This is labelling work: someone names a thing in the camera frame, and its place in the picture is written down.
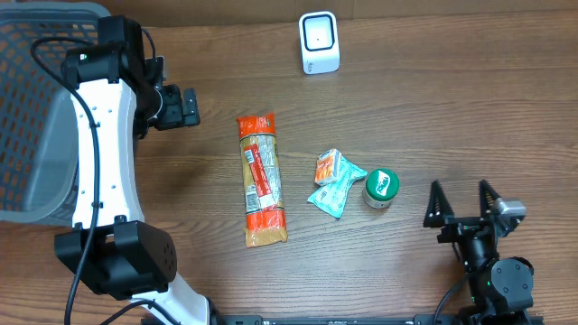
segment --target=wooden table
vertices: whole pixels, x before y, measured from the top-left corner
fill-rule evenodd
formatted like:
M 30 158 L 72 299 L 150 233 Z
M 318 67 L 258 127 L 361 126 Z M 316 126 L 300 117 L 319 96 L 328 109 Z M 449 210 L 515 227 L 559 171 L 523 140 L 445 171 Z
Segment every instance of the wooden table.
M 341 66 L 305 77 L 296 23 L 153 29 L 170 81 L 193 87 L 202 123 L 151 132 L 137 187 L 147 222 L 168 231 L 179 272 L 226 314 L 412 316 L 433 312 L 462 269 L 439 230 L 422 228 L 429 184 L 456 213 L 478 212 L 477 181 L 520 197 L 526 220 L 502 256 L 536 267 L 535 308 L 578 321 L 578 12 L 340 22 Z M 235 118 L 275 111 L 289 241 L 245 248 Z M 332 147 L 368 171 L 397 171 L 386 214 L 350 191 L 343 218 L 307 197 L 315 157 Z M 72 274 L 61 227 L 0 227 L 0 323 L 61 323 Z M 446 311 L 470 302 L 468 290 Z M 77 324 L 124 306 L 81 285 Z M 144 315 L 131 311 L 118 323 Z

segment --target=can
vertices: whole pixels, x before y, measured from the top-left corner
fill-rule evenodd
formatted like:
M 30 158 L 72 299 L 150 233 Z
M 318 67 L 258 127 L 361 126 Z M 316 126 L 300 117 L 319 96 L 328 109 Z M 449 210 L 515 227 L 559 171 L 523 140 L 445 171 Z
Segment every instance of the can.
M 363 189 L 363 200 L 371 208 L 387 208 L 399 191 L 399 179 L 389 169 L 380 168 L 371 172 Z

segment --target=light blue pouch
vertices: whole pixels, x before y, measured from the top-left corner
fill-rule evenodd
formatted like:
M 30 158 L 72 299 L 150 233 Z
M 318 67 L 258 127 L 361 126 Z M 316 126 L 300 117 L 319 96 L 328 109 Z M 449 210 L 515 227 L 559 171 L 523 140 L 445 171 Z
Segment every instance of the light blue pouch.
M 335 218 L 341 218 L 345 209 L 347 193 L 353 183 L 366 177 L 368 172 L 341 156 L 339 175 L 340 178 L 337 181 L 320 187 L 307 199 L 308 202 Z

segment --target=snack package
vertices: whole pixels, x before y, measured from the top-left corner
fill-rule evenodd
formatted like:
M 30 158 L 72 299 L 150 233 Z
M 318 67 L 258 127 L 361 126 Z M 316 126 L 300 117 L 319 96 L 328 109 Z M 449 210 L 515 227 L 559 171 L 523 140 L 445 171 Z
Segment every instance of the snack package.
M 237 118 L 243 163 L 247 247 L 287 241 L 273 113 Z
M 341 153 L 337 149 L 320 154 L 317 158 L 315 182 L 323 186 L 337 181 L 340 178 L 340 163 Z
M 335 218 L 341 218 L 347 194 L 353 183 L 367 176 L 368 172 L 341 156 L 339 175 L 338 181 L 320 187 L 307 199 L 308 202 Z

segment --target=perforated basket side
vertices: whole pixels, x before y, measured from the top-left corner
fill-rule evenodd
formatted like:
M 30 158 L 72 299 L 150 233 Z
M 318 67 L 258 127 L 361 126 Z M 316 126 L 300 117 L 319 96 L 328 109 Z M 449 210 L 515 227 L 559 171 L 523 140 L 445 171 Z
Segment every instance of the perforated basket side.
M 30 46 L 48 36 L 96 42 L 97 20 L 105 15 L 88 3 L 0 5 L 0 220 L 70 224 L 78 188 L 70 95 L 38 68 Z M 66 50 L 77 46 L 50 42 L 38 53 L 60 71 Z

